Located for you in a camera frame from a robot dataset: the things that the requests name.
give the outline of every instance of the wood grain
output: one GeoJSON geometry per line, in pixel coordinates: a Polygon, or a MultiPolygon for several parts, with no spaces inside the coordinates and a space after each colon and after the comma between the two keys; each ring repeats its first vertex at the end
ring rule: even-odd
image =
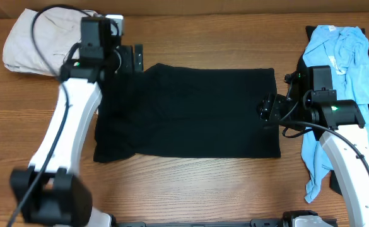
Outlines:
{"type": "MultiPolygon", "coordinates": [[[[4,68],[3,44],[14,22],[0,20],[0,226],[15,208],[9,175],[14,167],[27,166],[40,146],[57,100],[53,78],[4,68]]],[[[284,94],[283,74],[295,70],[307,45],[305,25],[318,24],[360,26],[369,38],[369,13],[135,16],[126,19],[123,42],[144,45],[145,68],[157,62],[199,69],[273,67],[284,94]]],[[[94,127],[95,119],[83,147],[81,178],[94,205],[118,221],[247,221],[311,209],[348,225],[343,198],[329,189],[328,177],[318,198],[305,202],[309,174],[300,156],[301,138],[280,137],[280,159],[136,155],[100,164],[93,162],[94,127]]]]}
{"type": "Polygon", "coordinates": [[[0,0],[0,18],[17,18],[25,8],[40,10],[51,4],[68,4],[101,14],[213,15],[247,13],[323,13],[368,12],[369,0],[0,0]]]}

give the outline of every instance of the white cloth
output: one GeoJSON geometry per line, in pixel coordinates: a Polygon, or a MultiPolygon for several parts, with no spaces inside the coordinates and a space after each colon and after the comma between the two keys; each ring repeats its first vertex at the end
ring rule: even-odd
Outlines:
{"type": "MultiPolygon", "coordinates": [[[[10,71],[51,75],[38,56],[31,40],[30,29],[36,11],[25,9],[19,16],[3,47],[3,63],[10,71]]],[[[40,15],[35,23],[35,40],[50,65],[59,73],[73,44],[81,39],[82,12],[53,8],[40,15]]]]}

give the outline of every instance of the light blue shirt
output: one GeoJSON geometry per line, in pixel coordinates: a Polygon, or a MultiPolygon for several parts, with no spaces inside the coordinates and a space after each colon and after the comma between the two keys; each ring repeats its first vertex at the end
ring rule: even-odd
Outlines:
{"type": "MultiPolygon", "coordinates": [[[[361,110],[369,140],[369,41],[358,28],[318,26],[303,54],[307,67],[330,66],[338,100],[354,100],[361,110]]],[[[333,170],[331,162],[313,132],[303,137],[302,159],[309,172],[305,200],[319,194],[322,179],[333,170]]]]}

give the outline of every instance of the folded cloth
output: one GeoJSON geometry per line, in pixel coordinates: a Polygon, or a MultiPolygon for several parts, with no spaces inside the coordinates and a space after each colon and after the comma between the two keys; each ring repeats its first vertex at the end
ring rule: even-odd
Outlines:
{"type": "Polygon", "coordinates": [[[102,89],[94,161],[135,153],[180,158],[279,158],[278,126],[257,106],[276,93],[273,69],[163,64],[120,74],[102,89]]]}
{"type": "MultiPolygon", "coordinates": [[[[303,60],[307,67],[331,67],[338,100],[354,100],[361,110],[369,140],[369,41],[356,27],[318,26],[312,34],[303,60]]],[[[302,159],[309,172],[305,200],[312,202],[320,192],[322,179],[332,165],[313,132],[303,137],[302,159]]]]}
{"type": "MultiPolygon", "coordinates": [[[[51,75],[38,56],[31,40],[31,25],[36,11],[25,9],[19,16],[3,47],[3,62],[10,71],[51,75]]],[[[35,23],[35,38],[38,48],[51,66],[59,72],[69,49],[81,38],[82,12],[53,8],[38,17],[35,23]]]]}

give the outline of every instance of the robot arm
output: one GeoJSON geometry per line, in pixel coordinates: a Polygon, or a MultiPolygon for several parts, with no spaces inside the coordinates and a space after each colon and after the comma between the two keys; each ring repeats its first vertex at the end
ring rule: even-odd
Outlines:
{"type": "MultiPolygon", "coordinates": [[[[369,143],[357,104],[352,100],[337,101],[329,66],[309,67],[305,72],[286,75],[285,81],[295,89],[287,97],[268,95],[260,107],[261,118],[303,132],[307,132],[306,126],[318,126],[312,127],[313,133],[334,167],[350,225],[369,226],[369,143]],[[361,155],[331,132],[345,137],[361,155]]],[[[299,226],[304,226],[309,218],[294,219],[298,220],[299,226]]]]}
{"type": "Polygon", "coordinates": [[[81,20],[81,43],[74,45],[68,60],[61,67],[59,97],[49,128],[27,170],[13,170],[11,187],[18,201],[33,189],[21,213],[25,222],[46,226],[111,227],[111,215],[100,212],[92,205],[90,191],[79,180],[79,160],[88,126],[102,99],[102,87],[120,73],[134,74],[143,70],[142,45],[120,43],[123,17],[85,17],[81,20]],[[79,59],[72,59],[79,49],[79,59]],[[66,89],[69,106],[66,107],[66,89]],[[68,115],[55,150],[47,166],[56,134],[68,108],[68,115]],[[44,168],[38,185],[32,179],[44,168]]]}
{"type": "MultiPolygon", "coordinates": [[[[67,173],[79,175],[79,161],[83,143],[93,114],[100,104],[102,92],[97,82],[87,79],[70,78],[64,82],[69,93],[69,113],[64,130],[58,140],[54,154],[45,169],[46,173],[56,173],[63,168],[67,173]]],[[[44,140],[33,155],[28,166],[39,172],[57,134],[65,111],[65,94],[59,86],[57,106],[47,129],[44,140]]]]}

